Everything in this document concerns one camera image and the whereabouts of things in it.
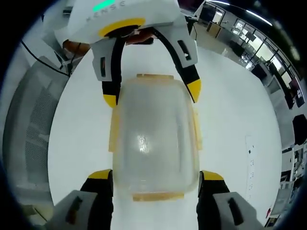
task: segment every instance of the white tabletop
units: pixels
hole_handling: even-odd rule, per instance
[[[199,47],[198,53],[202,91],[194,107],[203,137],[201,170],[222,175],[230,191],[248,200],[265,224],[277,196],[282,164],[274,109],[252,73],[212,51]],[[71,190],[79,190],[92,172],[112,168],[112,153],[108,152],[111,108],[103,100],[92,60],[89,51],[68,81],[52,123],[48,173],[54,204]],[[138,73],[180,79],[170,54],[158,40],[150,46],[124,48],[123,82]],[[197,200],[197,189],[184,200],[150,204],[123,205],[115,195],[112,229],[198,229]]]

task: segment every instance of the red object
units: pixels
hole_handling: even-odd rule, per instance
[[[271,213],[271,209],[269,208],[269,210],[267,211],[267,217],[269,216],[270,213]]]

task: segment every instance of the green indicator light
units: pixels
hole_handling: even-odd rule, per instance
[[[113,4],[114,2],[115,2],[115,0],[105,0],[105,1],[103,1],[101,3],[99,3],[98,5],[95,5],[93,7],[93,11],[94,12],[99,11],[99,10],[103,9],[104,7],[107,7],[107,6],[111,5],[111,4]]]

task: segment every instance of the translucent plastic box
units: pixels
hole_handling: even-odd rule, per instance
[[[194,188],[199,159],[191,103],[178,80],[141,77],[122,84],[113,156],[117,187],[131,194]]]

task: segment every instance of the ceiling light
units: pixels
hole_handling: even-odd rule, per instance
[[[215,2],[215,3],[220,3],[229,6],[230,4],[228,2],[223,2],[223,1],[215,1],[215,0],[207,0],[208,2]]]
[[[272,23],[270,23],[268,20],[262,18],[261,16],[255,14],[254,12],[252,11],[249,11],[249,10],[246,10],[247,13],[250,13],[252,15],[254,15],[255,17],[259,18],[260,20],[263,20],[265,23],[269,24],[270,26],[272,26]]]

